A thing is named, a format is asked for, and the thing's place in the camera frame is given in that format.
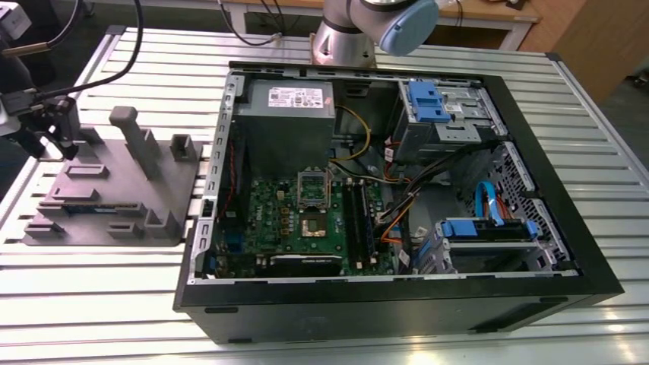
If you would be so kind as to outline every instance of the slotted aluminum surface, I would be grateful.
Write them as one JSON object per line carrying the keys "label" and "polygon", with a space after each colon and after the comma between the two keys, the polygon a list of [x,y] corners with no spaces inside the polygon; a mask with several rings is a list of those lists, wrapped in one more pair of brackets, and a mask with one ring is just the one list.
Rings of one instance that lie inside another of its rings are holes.
{"label": "slotted aluminum surface", "polygon": [[[121,70],[134,30],[106,36],[82,79]],[[157,139],[211,140],[226,63],[309,60],[307,40],[245,46],[230,35],[147,30],[131,72],[78,98],[82,123],[103,137],[113,106],[134,106]],[[379,67],[502,76],[626,293],[497,335],[217,346],[173,313],[182,245],[167,248],[27,247],[23,225],[59,163],[33,163],[5,199],[0,245],[0,362],[70,363],[636,363],[649,359],[649,191],[646,171],[618,143],[559,63],[543,55],[422,47],[377,54]],[[203,180],[197,178],[195,194]],[[189,214],[195,214],[194,200]]]}

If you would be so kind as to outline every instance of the open computer tower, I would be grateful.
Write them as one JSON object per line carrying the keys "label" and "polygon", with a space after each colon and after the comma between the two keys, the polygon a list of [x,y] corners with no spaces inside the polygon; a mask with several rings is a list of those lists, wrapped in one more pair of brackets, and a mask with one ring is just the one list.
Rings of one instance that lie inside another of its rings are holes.
{"label": "open computer tower", "polygon": [[619,293],[499,77],[230,63],[174,301],[214,342],[506,332]]}

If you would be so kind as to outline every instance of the power supply label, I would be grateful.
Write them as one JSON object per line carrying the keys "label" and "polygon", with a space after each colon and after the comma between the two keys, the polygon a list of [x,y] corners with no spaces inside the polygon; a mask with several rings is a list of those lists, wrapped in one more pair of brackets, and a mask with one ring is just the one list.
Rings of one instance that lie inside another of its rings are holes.
{"label": "power supply label", "polygon": [[323,108],[322,89],[273,87],[267,93],[271,108]]}

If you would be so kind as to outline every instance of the gray robot arm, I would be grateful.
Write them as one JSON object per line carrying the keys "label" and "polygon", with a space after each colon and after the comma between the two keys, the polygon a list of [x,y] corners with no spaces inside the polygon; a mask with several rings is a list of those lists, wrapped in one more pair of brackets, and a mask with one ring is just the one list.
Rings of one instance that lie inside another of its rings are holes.
{"label": "gray robot arm", "polygon": [[374,44],[403,56],[426,40],[437,17],[434,0],[327,0],[311,44],[313,62],[371,67]]}

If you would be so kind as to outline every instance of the motherboard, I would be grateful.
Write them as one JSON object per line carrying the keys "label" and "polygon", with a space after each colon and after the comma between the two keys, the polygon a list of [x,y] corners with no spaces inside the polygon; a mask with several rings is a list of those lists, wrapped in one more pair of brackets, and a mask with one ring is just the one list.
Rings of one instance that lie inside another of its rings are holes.
{"label": "motherboard", "polygon": [[297,179],[251,181],[245,232],[226,236],[235,278],[273,276],[261,274],[273,265],[302,274],[295,266],[306,273],[317,266],[337,268],[335,276],[391,275],[393,254],[374,246],[371,235],[383,209],[379,187],[363,180],[329,181],[325,174],[303,171]]}

